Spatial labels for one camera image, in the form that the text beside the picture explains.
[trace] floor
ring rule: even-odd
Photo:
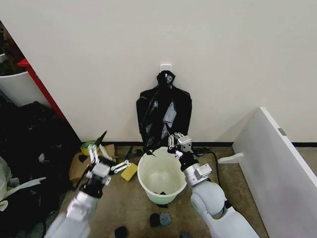
[[[118,147],[117,155],[124,158],[129,147]],[[234,154],[231,147],[210,147],[218,159]],[[297,148],[314,173],[317,172],[317,148]],[[140,157],[132,157],[131,162],[138,164]],[[201,164],[209,163],[213,172],[211,180],[217,180],[215,162],[212,154],[199,158]],[[219,165],[221,186],[227,199],[249,221],[261,238],[267,238],[265,227],[258,213],[247,183],[238,164]],[[105,187],[97,211],[90,221],[92,238],[114,237],[113,231],[126,226],[130,238],[178,238],[181,231],[188,232],[193,238],[210,237],[203,219],[190,202],[191,189],[186,187],[168,208],[159,208],[146,196],[138,182],[137,175],[125,181],[120,175],[112,176],[110,185]],[[61,207],[65,211],[68,203],[77,192],[69,192]],[[168,212],[172,223],[167,227],[151,228],[149,217],[152,213]]]

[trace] plastic bucket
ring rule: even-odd
[[[138,164],[138,179],[149,199],[156,204],[167,204],[174,200],[186,186],[180,162],[166,147],[144,154]]]

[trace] tape roll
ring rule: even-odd
[[[94,145],[95,144],[95,141],[94,140],[91,140],[91,141],[87,141],[85,142],[84,144],[82,144],[80,146],[80,150],[81,150],[81,153],[83,153],[83,155],[89,155],[89,150],[88,150],[88,146],[90,145]]]

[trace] cardboard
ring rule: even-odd
[[[106,149],[107,153],[113,157],[114,156],[114,145],[107,145],[104,146],[104,148]],[[81,175],[83,174],[83,172],[85,171],[85,169],[87,168],[87,166],[90,164],[90,157],[88,156],[88,158],[82,163],[79,160],[79,156],[82,155],[82,153],[77,153],[74,155],[74,158],[71,162],[70,165],[70,169],[69,169],[69,180],[71,182],[77,182]]]

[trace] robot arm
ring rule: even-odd
[[[212,237],[259,238],[248,221],[228,202],[221,187],[207,180],[211,168],[208,164],[201,166],[194,158],[189,136],[175,133],[170,135],[168,141],[168,151],[179,158],[185,180],[193,189],[191,202],[207,224]]]
[[[88,220],[97,209],[98,200],[103,195],[103,187],[108,186],[110,183],[110,175],[116,174],[130,166],[128,160],[115,165],[113,161],[98,156],[97,146],[101,140],[98,139],[95,145],[90,145],[88,148],[92,164],[86,174],[88,181],[80,187],[77,196],[69,203],[67,213],[59,214],[54,220],[45,235],[46,238],[88,237],[90,233]]]

